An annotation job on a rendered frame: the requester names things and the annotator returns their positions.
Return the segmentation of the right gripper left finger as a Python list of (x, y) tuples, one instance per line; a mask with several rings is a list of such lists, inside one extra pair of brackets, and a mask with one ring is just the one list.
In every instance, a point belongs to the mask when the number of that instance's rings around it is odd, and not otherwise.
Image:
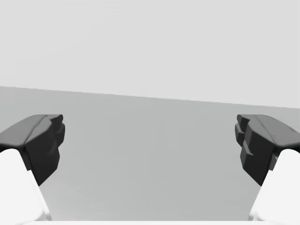
[(41, 193), (58, 168), (61, 114), (29, 116), (0, 132), (0, 222), (51, 221)]

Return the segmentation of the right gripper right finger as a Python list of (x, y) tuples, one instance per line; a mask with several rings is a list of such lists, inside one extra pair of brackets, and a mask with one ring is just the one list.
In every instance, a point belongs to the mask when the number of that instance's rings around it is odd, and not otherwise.
[(239, 114), (243, 170), (261, 187), (250, 221), (300, 222), (300, 132), (262, 114)]

